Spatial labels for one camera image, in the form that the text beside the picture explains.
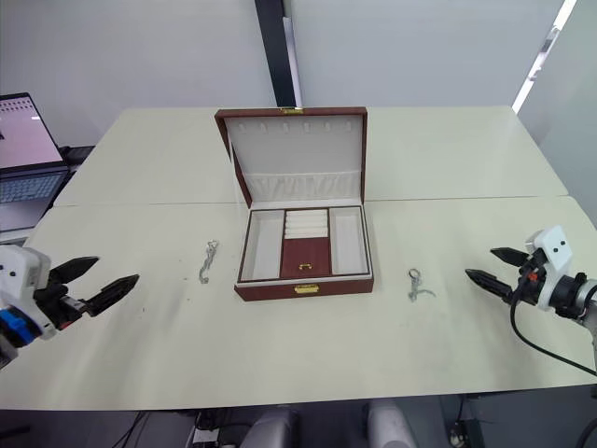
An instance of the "white table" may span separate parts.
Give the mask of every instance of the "white table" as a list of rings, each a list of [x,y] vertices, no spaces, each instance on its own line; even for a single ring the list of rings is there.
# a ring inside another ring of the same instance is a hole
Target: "white table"
[[[479,268],[514,283],[489,253],[523,248],[560,223],[572,269],[597,273],[597,232],[568,197],[367,203],[371,294],[243,302],[232,290],[244,205],[78,206],[50,210],[29,244],[54,263],[101,260],[71,287],[88,298],[141,274],[95,318],[21,350],[0,372],[0,407],[166,409],[360,399],[581,385],[594,378],[545,357],[512,333],[508,308],[465,276]],[[207,240],[221,242],[198,281]],[[407,297],[417,267],[436,298]],[[590,334],[530,306],[532,341],[587,366]]]
[[[125,111],[56,205],[236,203],[215,108]],[[510,107],[370,107],[366,199],[567,191]]]

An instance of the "laptop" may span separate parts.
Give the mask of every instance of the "laptop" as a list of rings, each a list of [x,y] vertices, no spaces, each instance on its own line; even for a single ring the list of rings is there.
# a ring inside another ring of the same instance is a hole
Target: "laptop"
[[[0,95],[0,231],[34,227],[67,175],[31,95]]]

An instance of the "laptop keyboard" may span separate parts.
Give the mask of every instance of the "laptop keyboard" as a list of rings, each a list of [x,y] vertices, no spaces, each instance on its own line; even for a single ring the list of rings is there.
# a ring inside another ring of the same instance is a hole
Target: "laptop keyboard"
[[[45,175],[2,182],[0,184],[0,203],[47,198],[54,191],[59,180],[60,175]]]

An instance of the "red jewelry box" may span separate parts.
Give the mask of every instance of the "red jewelry box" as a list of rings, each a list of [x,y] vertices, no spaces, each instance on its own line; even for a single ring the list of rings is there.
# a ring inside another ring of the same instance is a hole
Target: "red jewelry box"
[[[364,107],[221,109],[215,121],[250,209],[245,301],[371,292]]]

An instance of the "robotic arm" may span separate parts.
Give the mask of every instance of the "robotic arm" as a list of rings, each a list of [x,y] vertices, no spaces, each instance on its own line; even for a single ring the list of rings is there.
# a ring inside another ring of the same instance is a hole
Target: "robotic arm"
[[[588,329],[593,336],[597,364],[597,280],[588,279],[584,273],[578,273],[575,277],[568,275],[572,249],[561,226],[537,232],[527,240],[526,249],[528,254],[510,247],[491,250],[503,262],[519,268],[521,276],[515,289],[484,271],[467,269],[466,274],[478,286],[511,306],[510,321],[517,335],[546,355],[564,360],[520,335],[514,321],[514,312],[520,301],[536,305],[542,310],[554,308],[557,315],[572,319]],[[596,374],[584,366],[564,361]]]
[[[96,316],[108,309],[139,279],[139,275],[119,278],[87,301],[69,297],[64,284],[97,261],[82,257],[50,269],[49,258],[32,248],[0,245],[0,369],[36,338],[50,339],[84,313]]]

